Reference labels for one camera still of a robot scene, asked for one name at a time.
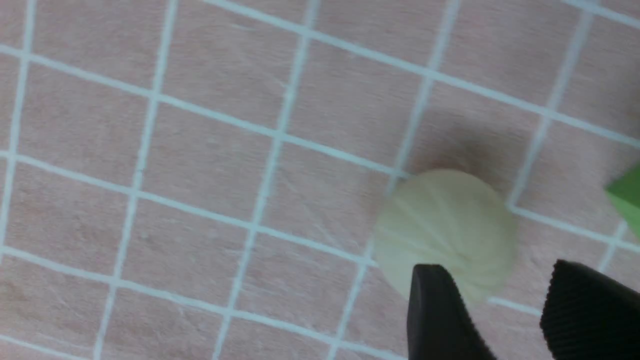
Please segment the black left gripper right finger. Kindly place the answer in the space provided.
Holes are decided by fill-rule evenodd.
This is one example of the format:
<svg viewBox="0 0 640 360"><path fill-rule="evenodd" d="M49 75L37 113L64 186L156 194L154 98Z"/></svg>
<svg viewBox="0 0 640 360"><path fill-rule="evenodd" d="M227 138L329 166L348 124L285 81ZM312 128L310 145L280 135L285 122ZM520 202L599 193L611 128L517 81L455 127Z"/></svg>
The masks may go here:
<svg viewBox="0 0 640 360"><path fill-rule="evenodd" d="M555 360L637 360L639 294L572 260L553 265L540 319Z"/></svg>

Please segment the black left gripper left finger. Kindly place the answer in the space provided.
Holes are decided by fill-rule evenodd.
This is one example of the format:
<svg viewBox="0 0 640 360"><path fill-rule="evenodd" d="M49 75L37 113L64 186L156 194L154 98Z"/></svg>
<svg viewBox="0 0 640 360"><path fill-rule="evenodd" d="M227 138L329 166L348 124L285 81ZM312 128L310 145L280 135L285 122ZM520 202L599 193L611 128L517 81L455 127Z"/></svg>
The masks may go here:
<svg viewBox="0 0 640 360"><path fill-rule="evenodd" d="M438 264L413 267L407 306L409 360L494 360L450 273Z"/></svg>

